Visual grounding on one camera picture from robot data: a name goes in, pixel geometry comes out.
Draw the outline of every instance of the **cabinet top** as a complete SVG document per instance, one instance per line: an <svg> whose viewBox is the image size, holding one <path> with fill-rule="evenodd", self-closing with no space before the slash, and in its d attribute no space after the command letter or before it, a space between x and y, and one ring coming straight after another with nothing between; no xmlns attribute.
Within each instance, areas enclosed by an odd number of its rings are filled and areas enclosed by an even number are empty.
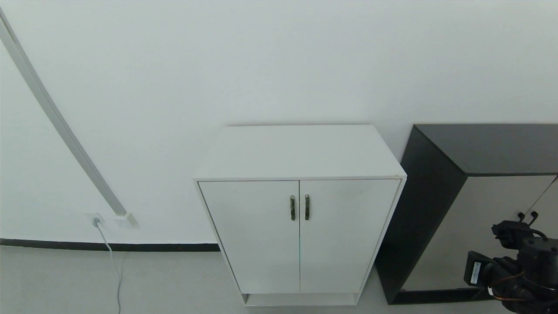
<svg viewBox="0 0 558 314"><path fill-rule="evenodd" d="M301 125L223 128L194 180L405 177L374 126Z"/></svg>

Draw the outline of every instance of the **label sticker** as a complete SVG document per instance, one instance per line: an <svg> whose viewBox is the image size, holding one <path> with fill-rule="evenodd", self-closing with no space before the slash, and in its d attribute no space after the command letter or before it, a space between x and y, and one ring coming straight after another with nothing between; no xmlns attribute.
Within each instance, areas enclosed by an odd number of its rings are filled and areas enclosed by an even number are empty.
<svg viewBox="0 0 558 314"><path fill-rule="evenodd" d="M480 272L480 263L476 261L475 265L473 266L473 274L471 275L472 284L477 284L477 279L479 279L479 272Z"/></svg>

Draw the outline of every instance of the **power cord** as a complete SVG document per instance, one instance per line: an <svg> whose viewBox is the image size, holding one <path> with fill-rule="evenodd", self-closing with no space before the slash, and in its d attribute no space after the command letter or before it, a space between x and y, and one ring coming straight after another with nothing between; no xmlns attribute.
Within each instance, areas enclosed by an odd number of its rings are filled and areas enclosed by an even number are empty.
<svg viewBox="0 0 558 314"><path fill-rule="evenodd" d="M112 265L114 266L114 271L118 276L118 288L116 289L116 301L118 302L118 314L120 314L120 284L122 283L122 277L120 276L118 270L116 269L116 264L114 263L114 258L112 257L112 249L110 248L110 245L108 245L107 239L105 239L103 232L101 231L101 228L99 228L100 222L101 220L99 218L97 217L93 218L93 226L95 226L95 228L97 228L97 230L99 230L99 232L101 233L101 237L103 237L103 241L105 242L105 245L108 247L108 251L110 252L110 260L112 261Z"/></svg>

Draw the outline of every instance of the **gray floor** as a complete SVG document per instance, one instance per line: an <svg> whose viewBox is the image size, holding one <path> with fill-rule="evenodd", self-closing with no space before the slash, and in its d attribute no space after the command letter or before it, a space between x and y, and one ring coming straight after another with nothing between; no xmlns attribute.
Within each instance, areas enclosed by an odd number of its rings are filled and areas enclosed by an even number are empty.
<svg viewBox="0 0 558 314"><path fill-rule="evenodd" d="M497 301L388 306L373 270L356 307L246 309L220 253L122 253L122 313L509 313ZM108 252L0 248L0 312L117 313Z"/></svg>

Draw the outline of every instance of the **power outlet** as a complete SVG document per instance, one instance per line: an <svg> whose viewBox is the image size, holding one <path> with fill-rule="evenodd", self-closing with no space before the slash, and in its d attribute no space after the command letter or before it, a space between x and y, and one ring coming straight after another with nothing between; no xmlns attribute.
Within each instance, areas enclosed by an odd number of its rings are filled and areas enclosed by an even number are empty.
<svg viewBox="0 0 558 314"><path fill-rule="evenodd" d="M101 224L104 223L104 220L101 217L100 213L85 213L85 216L87 217L87 222L89 224L93 223L93 218L99 218L99 220L101 220Z"/></svg>
<svg viewBox="0 0 558 314"><path fill-rule="evenodd" d="M116 216L114 222L120 228L139 228L137 220L134 218L132 213L126 213L124 216Z"/></svg>

